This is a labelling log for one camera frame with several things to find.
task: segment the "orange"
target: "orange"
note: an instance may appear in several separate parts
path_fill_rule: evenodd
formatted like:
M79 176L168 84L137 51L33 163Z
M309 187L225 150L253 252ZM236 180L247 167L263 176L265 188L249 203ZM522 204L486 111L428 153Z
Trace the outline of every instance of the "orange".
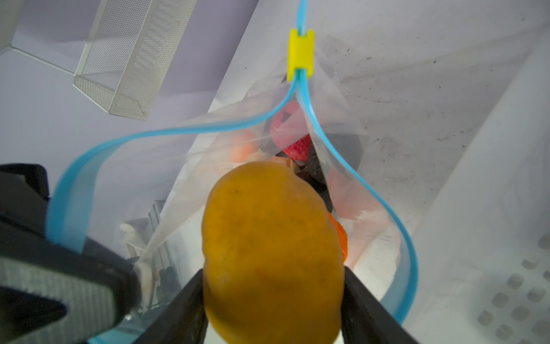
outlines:
M332 225L334 225L334 228L336 229L336 232L338 234L338 240L340 241L340 246L342 248L342 254L344 255L344 261L348 257L348 234L345 232L344 227L340 224L340 222L336 221L334 217L332 217L332 214L328 213L328 218L331 221Z
M248 129L233 133L233 148L231 149L232 162L245 162L246 158L258 151L259 141Z
M344 257L325 204L291 169L251 162L212 189L203 300L229 344L334 342Z

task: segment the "plastic bag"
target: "plastic bag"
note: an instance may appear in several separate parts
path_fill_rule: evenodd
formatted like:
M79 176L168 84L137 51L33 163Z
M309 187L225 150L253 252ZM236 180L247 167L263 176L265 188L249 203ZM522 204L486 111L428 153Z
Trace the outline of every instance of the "plastic bag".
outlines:
M304 32L300 15L298 27ZM82 155L54 192L48 240L81 252L88 236L122 257L139 257L137 314L154 308L158 314L202 268L202 213L219 178L310 135L333 214L348 234L346 264L359 266L358 277L403 321L417 284L412 241L389 205L357 173L368 163L362 152L368 136L334 83L334 70L320 56L314 70L308 79L297 69L291 83L284 75L270 77L238 103L176 128L109 141ZM171 281L169 290L162 282L159 287L163 276ZM121 326L144 330L148 321Z

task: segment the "white surface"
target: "white surface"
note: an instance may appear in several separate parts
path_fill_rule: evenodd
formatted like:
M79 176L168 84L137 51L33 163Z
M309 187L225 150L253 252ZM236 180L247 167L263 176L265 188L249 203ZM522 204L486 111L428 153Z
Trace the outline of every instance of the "white surface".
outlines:
M414 229L550 23L550 3L309 2L316 45L373 140L360 172ZM285 57L297 6L259 1L211 109Z
M550 328L545 337L533 331L540 320L550 326L550 246L539 241L550 238L549 61L550 31L413 236L420 285L405 327L422 344L500 343L501 325L512 329L511 343L550 340ZM524 278L516 290L507 285L512 274ZM541 301L530 301L533 288L546 292ZM509 300L497 307L499 292ZM524 321L512 318L517 306L530 312ZM486 326L478 322L484 311L494 316Z
M97 0L27 0L13 45L75 70ZM102 111L73 78L8 51L0 56L0 163L40 163L53 190L63 171L93 146L168 127L208 110L255 1L200 0L146 122Z

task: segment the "wire basket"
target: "wire basket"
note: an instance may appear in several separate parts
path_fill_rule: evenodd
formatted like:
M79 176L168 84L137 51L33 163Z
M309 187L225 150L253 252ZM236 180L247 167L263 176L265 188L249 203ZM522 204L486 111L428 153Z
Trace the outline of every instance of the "wire basket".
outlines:
M12 44L24 0L0 0L0 52Z
M146 120L197 0L102 0L73 84L110 114Z

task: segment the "dirt spot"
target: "dirt spot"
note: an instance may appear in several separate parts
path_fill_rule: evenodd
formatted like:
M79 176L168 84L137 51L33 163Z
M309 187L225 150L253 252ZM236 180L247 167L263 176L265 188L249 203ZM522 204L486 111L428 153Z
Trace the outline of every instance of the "dirt spot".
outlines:
M395 158L400 146L401 143L392 137L388 136L380 139L380 150L389 158Z

